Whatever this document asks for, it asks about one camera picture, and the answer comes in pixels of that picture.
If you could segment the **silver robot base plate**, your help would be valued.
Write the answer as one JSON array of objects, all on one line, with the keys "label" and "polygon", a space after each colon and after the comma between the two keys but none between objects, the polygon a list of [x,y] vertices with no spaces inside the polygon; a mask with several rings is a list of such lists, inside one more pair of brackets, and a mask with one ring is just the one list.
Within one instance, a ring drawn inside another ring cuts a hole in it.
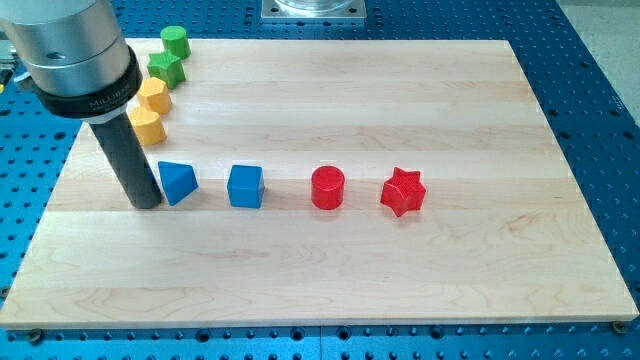
[{"label": "silver robot base plate", "polygon": [[365,19],[365,0],[262,0],[261,18],[269,20]]}]

